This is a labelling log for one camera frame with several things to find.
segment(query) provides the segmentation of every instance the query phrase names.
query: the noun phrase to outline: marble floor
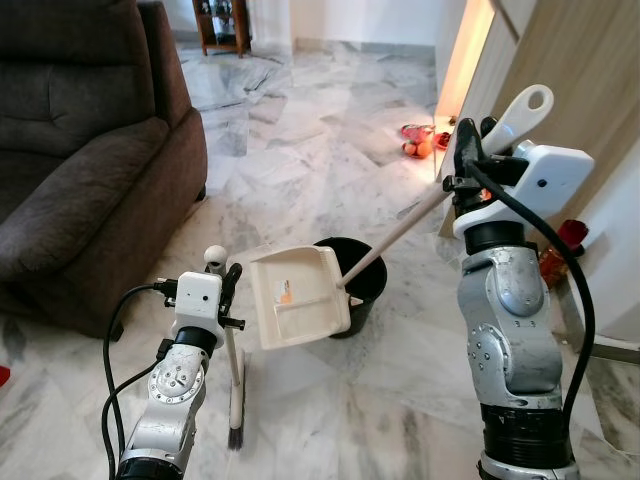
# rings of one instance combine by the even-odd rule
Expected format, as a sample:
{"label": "marble floor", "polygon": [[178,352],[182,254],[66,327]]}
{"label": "marble floor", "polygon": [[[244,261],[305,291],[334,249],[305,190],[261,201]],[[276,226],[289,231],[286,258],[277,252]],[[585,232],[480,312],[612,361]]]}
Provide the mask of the marble floor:
{"label": "marble floor", "polygon": [[[211,244],[245,265],[332,235],[372,244],[434,188],[431,161],[404,157],[398,136],[403,124],[431,120],[432,51],[339,43],[293,57],[180,53],[206,129],[209,195],[149,279],[201,270]],[[230,373],[217,350],[185,478],[478,478],[482,422],[455,293],[462,245],[436,236],[441,220],[435,212],[384,255],[387,287],[350,339],[261,351],[248,275],[240,280],[232,313],[248,325],[236,336],[249,352],[245,447],[226,447]],[[143,294],[124,322],[112,349],[117,382],[153,361],[172,313]],[[0,330],[0,365],[12,369],[0,388],[0,476],[106,478],[100,342],[17,313],[0,317]],[[566,388],[576,359],[561,347]],[[640,371],[592,366],[571,429],[583,478],[637,479]],[[121,397],[127,432],[145,394],[138,383]]]}

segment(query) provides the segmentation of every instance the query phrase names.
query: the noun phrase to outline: white dustpan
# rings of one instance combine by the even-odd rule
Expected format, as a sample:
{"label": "white dustpan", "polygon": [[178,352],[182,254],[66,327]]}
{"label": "white dustpan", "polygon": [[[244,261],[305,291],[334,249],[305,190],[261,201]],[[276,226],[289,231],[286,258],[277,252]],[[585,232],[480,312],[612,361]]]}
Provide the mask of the white dustpan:
{"label": "white dustpan", "polygon": [[348,330],[349,295],[330,247],[277,251],[250,264],[262,348],[312,342]]}

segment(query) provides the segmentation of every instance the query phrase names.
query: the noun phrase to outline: red object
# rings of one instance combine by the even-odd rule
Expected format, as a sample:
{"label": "red object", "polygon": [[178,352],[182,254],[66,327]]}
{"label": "red object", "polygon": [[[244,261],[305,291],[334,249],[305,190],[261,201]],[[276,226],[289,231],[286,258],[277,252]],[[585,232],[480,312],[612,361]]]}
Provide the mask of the red object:
{"label": "red object", "polygon": [[436,144],[436,148],[440,150],[446,150],[449,146],[449,140],[451,139],[451,134],[447,132],[436,133],[433,137],[433,142]]}
{"label": "red object", "polygon": [[579,220],[565,220],[558,229],[558,235],[574,251],[589,233],[587,226]]}
{"label": "red object", "polygon": [[11,371],[7,367],[0,367],[0,387],[9,381]]}
{"label": "red object", "polygon": [[427,137],[433,133],[435,128],[436,127],[434,125],[416,125],[410,123],[408,125],[403,125],[400,129],[400,133],[407,140],[417,144],[426,142]]}
{"label": "red object", "polygon": [[[566,220],[558,229],[558,236],[574,252],[589,233],[587,226],[579,220]],[[552,288],[567,273],[567,265],[555,248],[547,248],[540,255],[540,275],[548,288]]]}

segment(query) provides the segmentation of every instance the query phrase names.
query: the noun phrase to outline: black cable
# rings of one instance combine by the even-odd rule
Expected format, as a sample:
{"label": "black cable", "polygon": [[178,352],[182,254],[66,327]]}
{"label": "black cable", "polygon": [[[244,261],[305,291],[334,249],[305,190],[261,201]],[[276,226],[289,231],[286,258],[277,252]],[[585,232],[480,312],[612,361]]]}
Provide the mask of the black cable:
{"label": "black cable", "polygon": [[[116,320],[118,319],[118,315],[120,314],[120,310],[124,306],[125,302],[134,296],[136,293],[141,292],[143,290],[153,290],[154,285],[145,284],[140,285],[138,287],[132,288],[127,293],[125,293],[122,298],[118,301],[115,310],[113,311],[113,315],[111,316],[111,320],[109,321],[109,326],[107,327],[107,333],[104,337],[104,341],[102,343],[102,361],[104,363],[104,374],[107,377],[107,386],[109,387],[109,393],[112,394],[115,390],[115,384],[113,383],[113,372],[111,371],[111,359],[109,358],[109,344],[111,340],[111,335],[113,333],[113,328],[116,325]],[[125,438],[124,438],[124,428],[122,426],[122,415],[120,414],[120,405],[118,405],[118,399],[114,398],[113,401],[113,415],[116,419],[116,430],[118,432],[118,452],[119,455],[122,455],[125,447]]]}
{"label": "black cable", "polygon": [[150,367],[146,368],[142,372],[134,375],[129,380],[127,380],[126,382],[124,382],[121,385],[119,385],[118,388],[114,389],[114,391],[111,392],[111,394],[107,398],[107,401],[105,402],[104,407],[102,408],[102,420],[101,420],[101,423],[102,423],[102,440],[104,440],[104,448],[107,451],[107,459],[109,461],[109,480],[114,480],[114,478],[116,476],[116,460],[115,460],[115,457],[113,455],[113,448],[111,447],[111,438],[109,437],[109,427],[107,425],[107,418],[108,418],[108,415],[109,415],[109,407],[111,406],[112,403],[115,406],[115,404],[117,402],[118,394],[122,390],[127,388],[132,383],[137,382],[138,380],[140,380],[145,375],[148,375],[149,373],[151,373],[151,371],[155,368],[155,366],[158,363],[159,363],[158,361],[154,362],[153,365],[151,365]]}
{"label": "black cable", "polygon": [[569,431],[569,420],[571,419],[571,411],[573,404],[575,403],[576,396],[578,395],[578,389],[580,388],[580,382],[584,377],[587,369],[587,363],[591,356],[591,350],[593,349],[593,342],[596,334],[596,318],[593,310],[593,300],[591,299],[591,292],[589,292],[589,285],[587,279],[580,268],[577,260],[569,250],[569,247],[562,241],[558,234],[547,224],[542,218],[533,213],[522,203],[517,201],[511,195],[504,191],[504,189],[491,180],[488,175],[483,173],[475,164],[467,163],[465,165],[467,172],[470,173],[484,188],[491,192],[491,195],[500,200],[511,210],[516,212],[527,222],[537,228],[547,240],[553,245],[553,247],[562,255],[564,261],[569,267],[571,275],[576,282],[578,292],[582,300],[582,308],[584,310],[584,340],[582,341],[582,350],[578,356],[578,362],[576,368],[573,371],[573,377],[567,390],[567,396],[565,398],[564,409],[562,414],[564,416],[564,428],[566,433]]}

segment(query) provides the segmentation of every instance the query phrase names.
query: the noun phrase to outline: black bucket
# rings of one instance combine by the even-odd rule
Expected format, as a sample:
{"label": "black bucket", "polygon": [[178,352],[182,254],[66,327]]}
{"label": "black bucket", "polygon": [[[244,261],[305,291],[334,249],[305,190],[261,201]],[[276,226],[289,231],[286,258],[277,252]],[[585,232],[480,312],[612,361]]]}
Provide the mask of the black bucket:
{"label": "black bucket", "polygon": [[[344,276],[358,263],[371,247],[353,238],[331,237],[316,243],[319,247],[331,247],[336,252],[340,272]],[[367,316],[373,308],[373,302],[380,296],[387,284],[387,267],[381,257],[376,258],[362,272],[356,275],[345,286],[348,294],[363,301],[360,305],[349,305],[351,327],[349,330],[331,335],[331,338],[347,338],[355,335],[367,321]]]}

